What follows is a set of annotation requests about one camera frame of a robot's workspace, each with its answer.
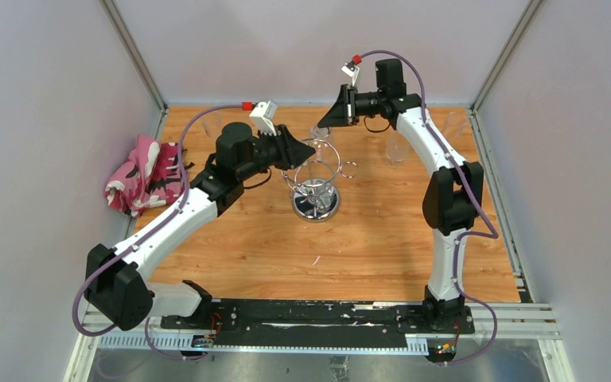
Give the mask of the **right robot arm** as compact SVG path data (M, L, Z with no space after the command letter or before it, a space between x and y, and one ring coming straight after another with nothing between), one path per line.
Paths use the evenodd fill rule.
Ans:
M410 94L399 58L375 63L376 90L359 92L353 82L342 84L337 99L319 127L349 127L363 117L389 122L421 159L430 180L422 214L433 230L434 258L422 300L427 329L442 332L465 316L461 273L467 235L481 215L484 170L461 156L435 126L425 93Z

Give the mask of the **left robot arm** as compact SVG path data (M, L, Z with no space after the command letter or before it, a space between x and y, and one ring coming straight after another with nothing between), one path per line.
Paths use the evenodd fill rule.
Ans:
M130 238L90 250L85 299L112 329L127 331L161 316L180 316L190 327L204 328L212 318L206 290L190 281L149 283L150 276L197 229L229 209L243 195L246 180L270 168L294 170L315 153L284 125L275 134L254 134L246 123L229 123L181 197Z

